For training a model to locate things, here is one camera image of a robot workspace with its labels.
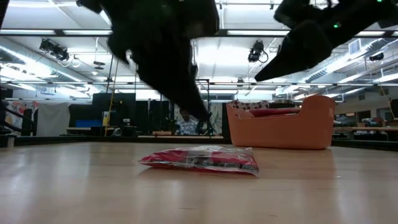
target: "orange plastic bin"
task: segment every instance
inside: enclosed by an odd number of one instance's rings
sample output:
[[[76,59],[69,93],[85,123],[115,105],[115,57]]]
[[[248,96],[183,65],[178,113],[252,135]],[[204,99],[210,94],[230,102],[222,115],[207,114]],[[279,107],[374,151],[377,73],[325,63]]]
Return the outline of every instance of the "orange plastic bin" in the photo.
[[[325,149],[331,145],[336,103],[327,96],[307,97],[293,116],[254,118],[248,111],[226,107],[235,146]]]

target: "red snack bag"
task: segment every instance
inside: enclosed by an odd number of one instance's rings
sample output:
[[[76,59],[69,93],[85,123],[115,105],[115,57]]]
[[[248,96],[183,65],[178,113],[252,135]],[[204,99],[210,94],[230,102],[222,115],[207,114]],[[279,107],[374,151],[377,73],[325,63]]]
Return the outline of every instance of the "red snack bag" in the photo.
[[[179,147],[152,153],[142,158],[139,163],[152,167],[247,173],[256,177],[260,172],[251,148]]]

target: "spotlight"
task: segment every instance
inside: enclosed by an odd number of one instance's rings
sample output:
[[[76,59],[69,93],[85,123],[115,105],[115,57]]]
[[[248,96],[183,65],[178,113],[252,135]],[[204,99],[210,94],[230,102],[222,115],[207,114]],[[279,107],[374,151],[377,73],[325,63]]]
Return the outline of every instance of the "spotlight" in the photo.
[[[369,60],[374,62],[374,61],[379,61],[379,60],[383,60],[384,59],[384,54],[383,53],[379,53],[375,56],[371,56],[369,57]]]
[[[66,47],[61,47],[49,39],[43,39],[39,49],[46,53],[50,53],[50,55],[54,56],[61,62],[69,60],[68,49]]]
[[[260,57],[262,54],[265,54],[267,56],[267,60],[264,62],[260,61]],[[265,53],[264,44],[262,43],[261,40],[257,40],[256,43],[254,43],[253,47],[250,49],[248,61],[249,62],[260,61],[261,63],[266,63],[268,61],[268,54]]]

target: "ceiling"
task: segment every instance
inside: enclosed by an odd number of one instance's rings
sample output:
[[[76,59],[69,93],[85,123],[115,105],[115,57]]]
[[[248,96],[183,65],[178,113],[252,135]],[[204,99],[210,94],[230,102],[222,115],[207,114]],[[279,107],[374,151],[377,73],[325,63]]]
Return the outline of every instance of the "ceiling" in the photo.
[[[274,10],[270,10],[270,0],[215,0],[218,4],[222,4],[222,9],[219,9],[224,29],[286,29],[282,24],[279,24],[273,19]],[[274,0],[276,9],[281,0]],[[316,1],[319,7],[325,7],[326,0]],[[101,15],[97,15],[84,7],[78,7],[75,0],[59,1],[59,0],[35,0],[35,1],[20,1],[10,0],[10,4],[3,22],[3,29],[109,29],[109,21]],[[368,30],[380,30],[377,24],[369,27]],[[56,78],[47,77],[40,78],[45,81],[55,82],[104,82],[110,75],[112,78],[117,76],[117,82],[134,82],[135,68],[129,68],[127,65],[118,63],[113,60],[112,54],[109,52],[106,45],[105,37],[51,37],[51,41],[68,48],[68,53],[71,55],[71,60],[67,62],[57,62],[51,55],[44,54],[39,50],[42,41],[40,36],[0,36],[0,45],[8,50],[16,52],[24,57],[33,60],[30,63],[43,65],[51,70],[56,70],[58,76]],[[256,40],[262,40],[266,46],[266,52],[269,54],[269,60],[275,57],[276,50],[283,38],[270,37],[207,37],[194,40],[196,50],[196,62],[199,66],[198,78],[209,78],[212,82],[237,82],[238,78],[243,78],[245,82],[254,82],[255,74],[266,64],[249,63],[247,60],[249,49]],[[373,83],[372,80],[377,80],[381,75],[389,75],[395,73],[398,45],[393,40],[388,40],[382,43],[382,40],[377,39],[361,39],[361,45],[366,50],[368,44],[372,42],[378,47],[370,49],[368,54],[384,52],[385,57],[383,61],[370,62],[363,57],[353,57],[348,54],[348,43],[337,47],[328,60],[319,64],[319,66],[288,75],[286,77],[270,80],[269,82],[278,83],[277,85],[264,84],[256,87],[256,91],[250,91],[251,94],[275,94],[277,96],[291,97],[302,99],[300,95],[311,94],[341,94],[351,90],[358,89],[358,84]],[[95,69],[94,61],[105,63],[103,70]],[[372,75],[366,73],[370,68],[381,68],[384,64],[388,64],[385,68],[386,73],[381,73],[380,69],[374,69]],[[358,73],[363,72],[358,78],[343,82],[347,77],[352,77]],[[310,84],[305,83],[308,78],[312,77]],[[10,77],[2,75],[2,81],[10,80]],[[13,81],[31,81],[29,79],[14,78]],[[389,78],[389,83],[394,82],[394,79]],[[305,83],[305,85],[289,85],[289,83]],[[316,85],[316,83],[344,83],[345,85],[354,84],[354,86],[323,86]],[[46,89],[56,88],[54,85],[28,84],[40,92]],[[81,87],[74,91],[83,91],[91,85],[76,85]],[[20,86],[7,86],[8,88],[21,89]],[[115,89],[118,91],[127,92],[134,88],[132,85],[116,85]],[[148,89],[145,85],[138,85],[137,88]],[[104,91],[105,85],[95,85],[96,91]],[[210,93],[216,93],[216,90],[225,90],[225,93],[230,93],[232,90],[250,90],[253,86],[247,85],[238,88],[236,85],[212,85],[210,86]]]

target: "wall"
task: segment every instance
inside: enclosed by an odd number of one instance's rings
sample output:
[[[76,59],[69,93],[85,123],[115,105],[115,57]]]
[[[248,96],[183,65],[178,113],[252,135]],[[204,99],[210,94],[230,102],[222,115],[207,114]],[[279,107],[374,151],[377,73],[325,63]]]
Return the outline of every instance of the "wall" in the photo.
[[[390,87],[388,99],[398,98],[398,87]],[[345,103],[339,103],[336,107],[335,114],[343,114],[359,111],[371,111],[371,116],[377,116],[377,109],[388,108],[389,101],[378,92],[365,93],[365,100],[358,100],[358,95],[345,99]]]

